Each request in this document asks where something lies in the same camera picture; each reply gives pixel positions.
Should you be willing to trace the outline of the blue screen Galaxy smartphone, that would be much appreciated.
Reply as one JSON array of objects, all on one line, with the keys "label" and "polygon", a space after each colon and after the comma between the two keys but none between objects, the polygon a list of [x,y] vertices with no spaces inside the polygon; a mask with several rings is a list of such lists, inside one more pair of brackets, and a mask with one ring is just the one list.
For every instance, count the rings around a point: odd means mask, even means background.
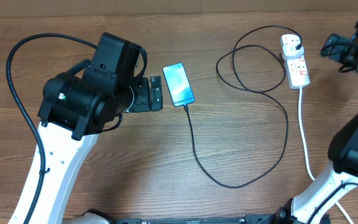
[{"label": "blue screen Galaxy smartphone", "polygon": [[181,107],[195,102],[195,97],[182,63],[162,68],[174,107]]}]

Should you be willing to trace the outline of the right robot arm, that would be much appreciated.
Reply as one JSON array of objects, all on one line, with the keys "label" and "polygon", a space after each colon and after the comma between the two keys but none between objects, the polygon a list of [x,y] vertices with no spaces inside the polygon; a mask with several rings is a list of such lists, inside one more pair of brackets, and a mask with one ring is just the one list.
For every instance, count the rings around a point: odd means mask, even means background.
[{"label": "right robot arm", "polygon": [[[340,63],[340,73],[358,73],[358,21],[351,38],[331,34],[320,54]],[[358,187],[358,113],[333,137],[329,162],[309,187],[262,223],[329,223],[327,211]]]}]

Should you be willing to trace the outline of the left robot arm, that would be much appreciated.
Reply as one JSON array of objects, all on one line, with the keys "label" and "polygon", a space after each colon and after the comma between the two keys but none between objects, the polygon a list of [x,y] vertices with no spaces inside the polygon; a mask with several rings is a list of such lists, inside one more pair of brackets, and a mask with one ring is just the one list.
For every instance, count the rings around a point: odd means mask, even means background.
[{"label": "left robot arm", "polygon": [[159,76],[136,73],[138,59],[147,60],[143,47],[108,32],[84,59],[49,79],[35,125],[12,81],[10,53],[7,84],[29,125],[37,146],[11,223],[61,223],[79,170],[106,123],[119,126],[124,113],[163,108]]}]

